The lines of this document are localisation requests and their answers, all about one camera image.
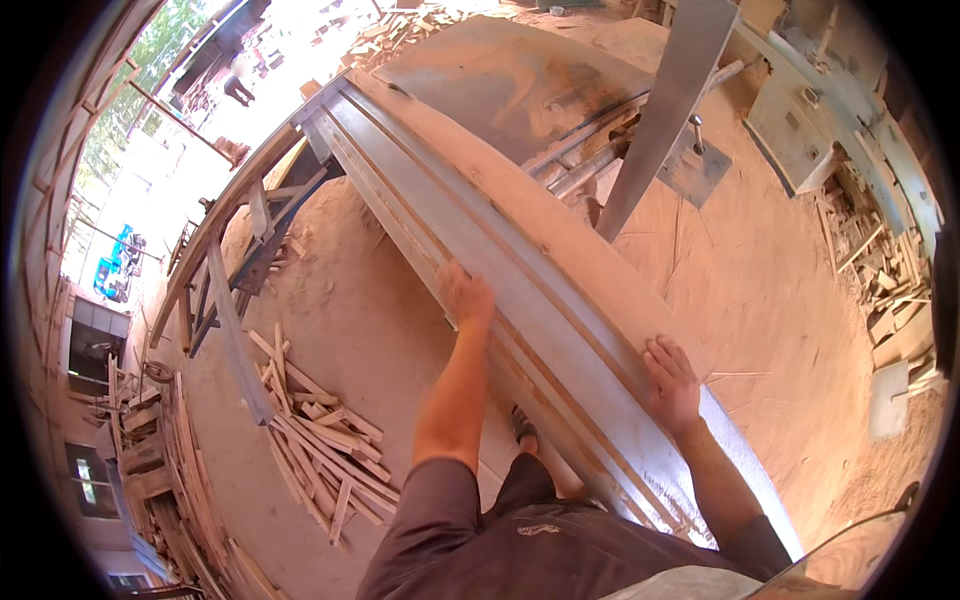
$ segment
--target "hand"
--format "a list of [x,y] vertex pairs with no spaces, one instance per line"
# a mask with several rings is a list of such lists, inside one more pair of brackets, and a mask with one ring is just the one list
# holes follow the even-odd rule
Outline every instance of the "hand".
[[456,260],[444,265],[437,272],[440,297],[444,308],[463,330],[465,327],[490,327],[495,303],[493,289],[483,276],[470,277]]
[[643,362],[650,373],[647,413],[674,439],[700,420],[700,382],[683,348],[664,336],[647,341]]

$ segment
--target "blue vehicle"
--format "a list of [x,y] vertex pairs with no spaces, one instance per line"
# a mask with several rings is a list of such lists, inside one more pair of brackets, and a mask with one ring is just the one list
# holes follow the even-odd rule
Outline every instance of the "blue vehicle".
[[97,263],[93,289],[109,300],[122,303],[130,297],[131,280],[140,276],[143,252],[133,248],[142,249],[147,241],[129,225],[123,226],[117,240],[110,256],[104,256]]

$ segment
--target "forearm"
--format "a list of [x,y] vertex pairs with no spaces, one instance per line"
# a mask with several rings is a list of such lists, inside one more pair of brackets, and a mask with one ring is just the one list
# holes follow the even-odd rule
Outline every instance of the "forearm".
[[444,372],[420,407],[414,465],[454,458],[476,474],[487,397],[488,329],[485,324],[462,324]]
[[722,548],[740,527],[763,514],[760,503],[703,419],[674,439],[690,467],[700,512]]

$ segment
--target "sawdust-covered floor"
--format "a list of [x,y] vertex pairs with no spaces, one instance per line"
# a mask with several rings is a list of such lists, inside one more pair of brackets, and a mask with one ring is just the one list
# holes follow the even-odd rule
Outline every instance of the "sawdust-covered floor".
[[[606,11],[530,20],[593,43],[618,18]],[[622,34],[615,43],[604,36],[604,49],[627,61],[650,60],[629,31]],[[769,373],[714,376],[710,387],[766,467],[810,549],[848,519],[888,508],[887,497],[900,492],[888,489],[923,473],[938,400],[911,400],[901,439],[867,442],[870,341],[851,290],[832,276],[814,206],[786,197],[740,124],[753,93],[750,77],[740,77],[702,103],[705,138],[733,159],[703,210],[681,203],[657,180],[614,246],[664,293],[717,371]],[[228,252],[245,243],[236,233],[239,222],[226,238]],[[454,333],[348,180],[325,184],[300,210],[293,232],[307,256],[270,275],[276,294],[265,291],[253,300],[244,326],[269,338],[274,321],[282,322],[293,342],[292,362],[386,431],[383,464],[399,486],[409,470],[418,403],[443,367]],[[668,286],[675,238],[680,260]],[[152,315],[156,299],[147,304]],[[167,337],[176,331],[174,317]],[[264,430],[239,403],[223,343],[214,329],[193,360],[165,340],[151,358],[184,372],[224,523],[295,600],[350,597],[385,529],[355,518],[345,529],[353,561],[326,543],[283,484]],[[485,422],[479,477],[485,506],[514,452],[506,410],[492,404]],[[881,458],[890,464],[904,454],[910,461],[891,465],[891,476],[876,476]],[[839,502],[843,497],[852,504]]]

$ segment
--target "pile of wood scraps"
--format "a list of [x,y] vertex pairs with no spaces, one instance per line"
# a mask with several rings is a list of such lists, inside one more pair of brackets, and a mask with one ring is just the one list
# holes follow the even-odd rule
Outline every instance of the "pile of wood scraps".
[[930,260],[912,215],[894,236],[863,179],[846,164],[815,202],[834,269],[859,290],[875,370],[907,360],[911,394],[929,388],[939,379]]
[[170,384],[156,384],[159,389],[144,385],[141,394],[132,384],[134,377],[118,377],[112,358],[109,363],[110,399],[118,408],[111,411],[117,464],[137,534],[156,550],[172,579],[199,586],[208,598],[242,597],[239,589],[257,585],[271,600],[287,600],[237,541],[227,537],[193,435],[180,373]]
[[[272,345],[256,331],[248,333],[268,357],[267,364],[256,368],[276,409],[268,434],[280,473],[330,543],[352,557],[344,526],[357,513],[380,525],[383,518],[371,504],[392,514],[400,498],[387,485],[391,475],[380,465],[383,453],[374,446],[383,440],[383,431],[290,362],[290,341],[284,340],[279,323]],[[306,392],[293,391],[288,376]]]
[[517,16],[512,7],[499,5],[466,12],[438,2],[424,2],[417,9],[385,9],[383,17],[356,38],[341,62],[344,67],[360,66],[373,70],[397,56],[407,46],[475,14],[506,19]]

